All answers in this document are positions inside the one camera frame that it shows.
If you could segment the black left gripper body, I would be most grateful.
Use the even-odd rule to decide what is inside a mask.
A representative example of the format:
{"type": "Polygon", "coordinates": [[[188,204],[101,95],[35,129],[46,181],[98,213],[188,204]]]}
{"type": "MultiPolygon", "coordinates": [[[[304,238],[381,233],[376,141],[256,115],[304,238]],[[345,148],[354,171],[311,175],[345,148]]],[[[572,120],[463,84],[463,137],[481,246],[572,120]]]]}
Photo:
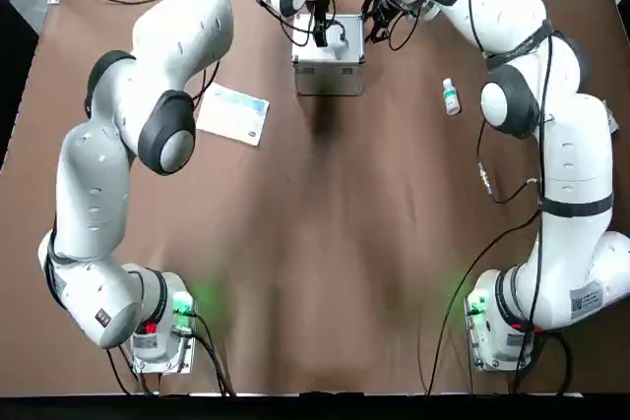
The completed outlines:
{"type": "Polygon", "coordinates": [[[307,0],[307,10],[315,23],[326,21],[331,0],[307,0]]]}

